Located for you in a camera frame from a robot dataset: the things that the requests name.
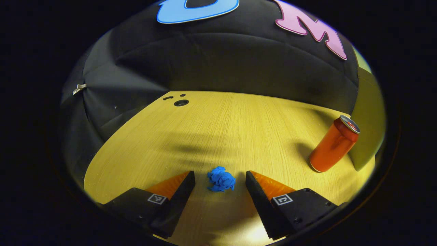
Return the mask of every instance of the wooden table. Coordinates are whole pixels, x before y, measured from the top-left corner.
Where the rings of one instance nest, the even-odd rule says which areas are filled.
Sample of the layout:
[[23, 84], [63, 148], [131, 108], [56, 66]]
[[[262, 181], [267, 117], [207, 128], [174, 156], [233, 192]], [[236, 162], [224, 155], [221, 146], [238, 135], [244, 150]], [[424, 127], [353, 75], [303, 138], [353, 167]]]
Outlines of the wooden table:
[[[167, 96], [174, 98], [163, 100]], [[173, 105], [181, 99], [189, 103]], [[308, 166], [310, 152], [340, 114], [267, 96], [171, 91], [103, 145], [88, 167], [85, 190], [104, 204], [132, 187], [146, 189], [193, 170], [196, 186], [168, 241], [180, 246], [266, 245], [273, 240], [246, 189], [246, 171], [296, 190], [309, 187], [337, 205], [348, 201], [373, 171], [374, 158], [357, 172], [349, 156], [325, 173]], [[207, 190], [207, 172], [217, 166], [234, 175], [234, 191]]]

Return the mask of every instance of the foam letter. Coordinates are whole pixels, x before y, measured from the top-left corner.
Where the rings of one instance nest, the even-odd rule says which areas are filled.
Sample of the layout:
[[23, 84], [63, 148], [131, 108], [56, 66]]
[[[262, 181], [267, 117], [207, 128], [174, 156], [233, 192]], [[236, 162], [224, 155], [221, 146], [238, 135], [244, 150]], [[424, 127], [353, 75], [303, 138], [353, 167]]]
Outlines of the foam letter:
[[326, 25], [319, 20], [316, 20], [314, 22], [308, 15], [290, 4], [287, 4], [280, 0], [273, 1], [275, 1], [279, 5], [282, 12], [282, 19], [276, 20], [276, 24], [278, 26], [300, 35], [307, 35], [308, 32], [301, 26], [299, 22], [300, 20], [302, 23], [305, 24], [305, 26], [310, 31], [312, 37], [317, 42], [322, 41], [323, 36], [326, 33], [328, 35], [328, 40], [325, 42], [326, 46], [342, 59], [347, 59], [340, 38], [338, 37], [337, 32], [332, 29], [332, 27]]
[[197, 8], [187, 8], [187, 0], [166, 0], [160, 5], [161, 8], [156, 19], [160, 23], [172, 24], [212, 18], [229, 13], [238, 7], [239, 0], [217, 0], [213, 4]]

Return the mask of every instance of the crumpled paper ball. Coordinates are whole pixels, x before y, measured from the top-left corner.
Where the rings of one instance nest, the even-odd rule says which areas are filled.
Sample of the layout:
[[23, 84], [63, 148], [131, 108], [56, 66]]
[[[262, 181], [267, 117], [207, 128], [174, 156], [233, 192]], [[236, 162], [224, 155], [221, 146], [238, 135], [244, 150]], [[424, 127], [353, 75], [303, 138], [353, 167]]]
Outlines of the crumpled paper ball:
[[225, 172], [224, 167], [216, 167], [214, 170], [208, 173], [209, 182], [213, 183], [213, 187], [208, 187], [208, 190], [214, 192], [224, 192], [225, 190], [231, 188], [234, 190], [235, 178], [228, 172]]

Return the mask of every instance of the can lid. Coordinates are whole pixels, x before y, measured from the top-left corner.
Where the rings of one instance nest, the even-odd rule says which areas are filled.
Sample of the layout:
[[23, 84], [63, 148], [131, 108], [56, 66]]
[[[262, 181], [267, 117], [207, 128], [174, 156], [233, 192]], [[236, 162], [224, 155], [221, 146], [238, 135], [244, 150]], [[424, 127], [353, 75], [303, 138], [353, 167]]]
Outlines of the can lid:
[[360, 134], [360, 128], [353, 120], [349, 119], [347, 116], [344, 115], [340, 115], [340, 119], [353, 132], [355, 132], [356, 134]]

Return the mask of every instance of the black fabric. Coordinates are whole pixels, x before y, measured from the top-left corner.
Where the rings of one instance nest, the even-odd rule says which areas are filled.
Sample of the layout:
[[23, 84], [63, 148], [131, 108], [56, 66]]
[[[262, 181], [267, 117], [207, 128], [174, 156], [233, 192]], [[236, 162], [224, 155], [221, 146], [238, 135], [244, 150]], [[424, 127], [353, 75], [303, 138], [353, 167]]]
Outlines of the black fabric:
[[282, 13], [273, 1], [243, 0], [223, 16], [180, 24], [158, 23], [159, 8], [152, 5], [114, 28], [111, 48], [119, 64], [170, 90], [269, 95], [352, 112], [358, 65], [341, 34], [346, 61], [326, 47], [327, 36], [317, 42], [278, 27]]
[[[190, 0], [188, 7], [208, 4]], [[242, 0], [228, 14], [181, 24], [158, 23], [159, 8], [155, 3], [104, 34], [64, 86], [62, 149], [81, 186], [102, 144], [170, 90], [267, 95], [352, 112], [358, 65], [341, 34], [346, 61], [326, 47], [327, 36], [317, 42], [278, 27], [282, 13], [273, 1]], [[87, 88], [73, 96], [77, 84]]]

